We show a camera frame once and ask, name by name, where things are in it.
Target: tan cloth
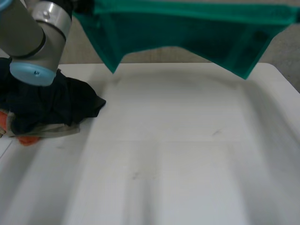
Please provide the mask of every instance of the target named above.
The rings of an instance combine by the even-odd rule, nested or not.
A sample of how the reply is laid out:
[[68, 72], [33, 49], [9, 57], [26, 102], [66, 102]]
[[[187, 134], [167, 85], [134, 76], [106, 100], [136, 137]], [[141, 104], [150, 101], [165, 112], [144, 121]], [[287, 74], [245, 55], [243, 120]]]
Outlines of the tan cloth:
[[7, 132], [9, 137], [15, 136], [34, 136], [34, 137], [63, 137], [67, 135], [73, 135], [80, 132], [78, 124], [71, 126], [65, 124], [38, 124], [31, 132], [22, 135], [15, 135], [11, 130], [11, 123], [15, 118], [15, 114], [9, 112], [7, 114]]

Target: black ring on robot arm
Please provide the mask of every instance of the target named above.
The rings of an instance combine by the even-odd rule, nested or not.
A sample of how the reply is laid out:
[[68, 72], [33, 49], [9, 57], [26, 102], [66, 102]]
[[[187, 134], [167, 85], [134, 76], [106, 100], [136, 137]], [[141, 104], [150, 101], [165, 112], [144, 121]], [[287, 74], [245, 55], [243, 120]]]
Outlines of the black ring on robot arm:
[[41, 41], [41, 44], [36, 49], [34, 49], [33, 51], [31, 51], [30, 53], [28, 53], [26, 55], [21, 55], [21, 56], [11, 55], [10, 57], [12, 57], [14, 59], [18, 59], [18, 60], [29, 58], [31, 56], [34, 56], [36, 53], [38, 53], [44, 47], [45, 43], [46, 43], [46, 34], [43, 31], [43, 39]]

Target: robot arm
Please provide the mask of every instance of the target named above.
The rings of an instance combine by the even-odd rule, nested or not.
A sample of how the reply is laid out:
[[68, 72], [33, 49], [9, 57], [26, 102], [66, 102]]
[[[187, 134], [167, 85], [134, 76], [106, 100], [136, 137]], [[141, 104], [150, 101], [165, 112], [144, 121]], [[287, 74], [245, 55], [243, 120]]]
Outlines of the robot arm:
[[73, 8], [82, 2], [42, 0], [30, 15], [20, 0], [0, 0], [0, 48], [12, 58], [10, 72], [15, 78], [37, 86], [52, 83], [71, 27]]

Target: crumpled fabric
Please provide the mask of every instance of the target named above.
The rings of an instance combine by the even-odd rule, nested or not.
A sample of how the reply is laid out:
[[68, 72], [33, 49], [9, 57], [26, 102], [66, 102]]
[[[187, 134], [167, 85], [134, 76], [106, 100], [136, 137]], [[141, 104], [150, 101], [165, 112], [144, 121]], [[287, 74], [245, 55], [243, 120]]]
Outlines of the crumpled fabric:
[[0, 58], [0, 109], [14, 113], [15, 135], [29, 133], [39, 124], [79, 124], [97, 117], [106, 104], [87, 83], [65, 77], [60, 70], [50, 86], [25, 84], [10, 74], [10, 62]]

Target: hanging green fabric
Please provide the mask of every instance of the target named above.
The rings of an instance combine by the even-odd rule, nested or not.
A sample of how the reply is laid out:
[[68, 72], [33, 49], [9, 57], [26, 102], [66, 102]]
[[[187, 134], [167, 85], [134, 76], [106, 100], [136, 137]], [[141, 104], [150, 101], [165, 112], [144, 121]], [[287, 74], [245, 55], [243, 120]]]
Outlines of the hanging green fabric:
[[95, 0], [92, 13], [75, 16], [112, 72], [128, 53], [178, 46], [246, 79], [298, 12], [284, 5]]

